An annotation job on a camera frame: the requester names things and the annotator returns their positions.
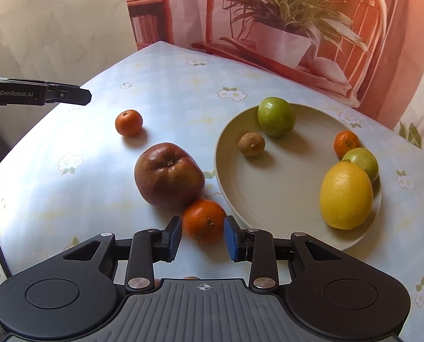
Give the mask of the small mandarin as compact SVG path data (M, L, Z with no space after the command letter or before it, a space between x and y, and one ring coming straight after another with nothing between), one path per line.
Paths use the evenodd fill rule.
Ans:
M215 201L199 199L183 213L183 234L204 245L220 241L224 235L224 209Z
M134 137L141 130L143 118L136 110L125 110L115 119L115 128L123 137Z

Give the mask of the red apple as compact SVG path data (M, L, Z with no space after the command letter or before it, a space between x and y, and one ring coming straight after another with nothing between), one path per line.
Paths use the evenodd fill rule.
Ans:
M183 211L200 199L205 177L184 149L170 142L158 143L137 159L134 178L140 195L157 208Z

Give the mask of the small brown longan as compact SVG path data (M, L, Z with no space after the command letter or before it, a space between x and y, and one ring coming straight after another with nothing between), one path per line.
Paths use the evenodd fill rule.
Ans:
M259 156L265 148L265 140L261 134L249 132L244 134L239 142L238 149L246 157Z

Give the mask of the yellow lemon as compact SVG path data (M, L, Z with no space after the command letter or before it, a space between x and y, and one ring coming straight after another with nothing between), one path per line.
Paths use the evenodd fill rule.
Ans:
M366 172L349 161L340 161L327 171L320 188L323 220L334 229L355 229L368 218L373 198Z

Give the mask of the large green fruit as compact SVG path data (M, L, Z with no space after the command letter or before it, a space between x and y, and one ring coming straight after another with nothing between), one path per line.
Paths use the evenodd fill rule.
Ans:
M283 137L292 131L296 122L293 107L279 97L267 97L258 106L258 122L271 137Z

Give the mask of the tiny mandarin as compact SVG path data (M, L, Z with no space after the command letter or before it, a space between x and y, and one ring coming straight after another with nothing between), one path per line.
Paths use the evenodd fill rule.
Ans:
M359 138L352 131L339 132L333 142L333 149L339 159L342 159L348 151L360 146Z

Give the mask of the small green lime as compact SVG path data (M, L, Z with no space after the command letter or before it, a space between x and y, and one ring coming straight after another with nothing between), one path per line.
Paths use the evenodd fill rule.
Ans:
M366 148L356 147L342 157L342 161L349 161L363 169L373 184L379 176L379 164L377 158Z

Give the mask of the cream round plate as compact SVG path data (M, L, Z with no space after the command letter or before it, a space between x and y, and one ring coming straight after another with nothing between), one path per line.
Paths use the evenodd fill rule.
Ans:
M372 211L364 224L346 231L327 225L321 215L320 187L339 160L333 139L345 125L329 114L294 105L295 127L280 138L264 136L261 155L247 158L238 141L249 132L261 134L257 109L236 115L218 138L214 170L221 193L235 219L249 228L263 229L276 238L305 232L337 249L357 244L372 226L381 203L375 182Z

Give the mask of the floral checked tablecloth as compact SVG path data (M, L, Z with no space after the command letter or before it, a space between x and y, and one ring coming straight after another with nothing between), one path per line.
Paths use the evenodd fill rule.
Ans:
M0 244L18 273L101 232L120 239L161 228L170 213L139 194L133 171L148 147L171 142L206 174L206 196L224 205L214 154L227 123L265 97L281 97L336 118L380 166L374 223L349 252L400 280L411 298L401 332L424 339L424 152L354 109L241 63L158 42L89 80L90 104L61 104L0 163ZM143 118L123 137L115 119Z

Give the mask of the printed room backdrop cloth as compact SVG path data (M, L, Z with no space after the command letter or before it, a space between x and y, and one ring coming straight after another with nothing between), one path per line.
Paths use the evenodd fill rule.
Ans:
M315 89L424 151L424 0L126 0L164 41Z

